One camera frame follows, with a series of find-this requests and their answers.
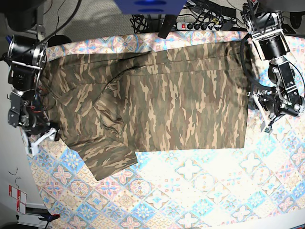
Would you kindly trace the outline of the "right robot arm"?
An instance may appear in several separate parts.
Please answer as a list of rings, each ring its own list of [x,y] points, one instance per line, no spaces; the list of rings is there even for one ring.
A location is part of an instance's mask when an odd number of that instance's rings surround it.
[[[59,125],[47,117],[40,99],[40,80],[46,65],[44,1],[6,0],[0,8],[12,33],[3,60],[9,65],[8,83],[12,85],[8,123],[20,127],[26,136],[58,139]]]

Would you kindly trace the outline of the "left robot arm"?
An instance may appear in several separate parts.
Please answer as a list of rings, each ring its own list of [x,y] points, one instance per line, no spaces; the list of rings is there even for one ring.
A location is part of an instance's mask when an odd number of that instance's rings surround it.
[[[295,67],[286,58],[290,49],[284,38],[279,14],[255,12],[254,3],[249,0],[243,5],[241,16],[248,30],[242,39],[241,48],[251,39],[259,58],[269,62],[268,77],[273,86],[260,84],[247,69],[244,53],[240,53],[245,75],[260,92],[258,104],[276,116],[299,116],[305,109],[305,101],[295,83]]]

